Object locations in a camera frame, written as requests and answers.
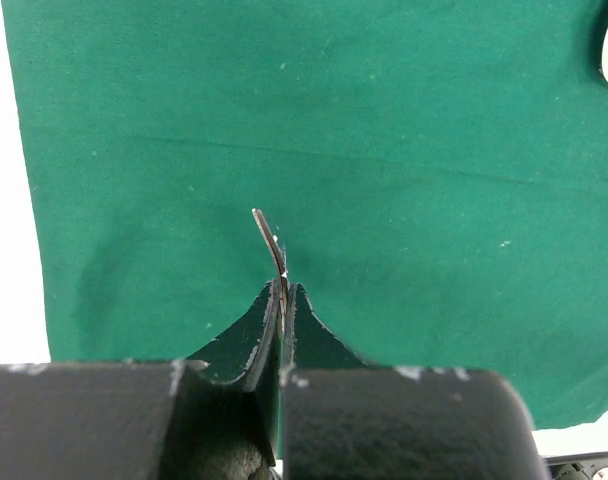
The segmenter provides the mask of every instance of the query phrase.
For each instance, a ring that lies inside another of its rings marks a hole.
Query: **white backdrop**
[[[41,263],[0,4],[0,363],[47,361]],[[542,455],[608,450],[608,412],[594,424],[534,436]]]

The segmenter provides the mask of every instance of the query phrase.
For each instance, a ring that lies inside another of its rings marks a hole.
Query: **green felt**
[[[260,207],[365,355],[608,408],[608,1],[3,5],[54,360],[205,344]]]

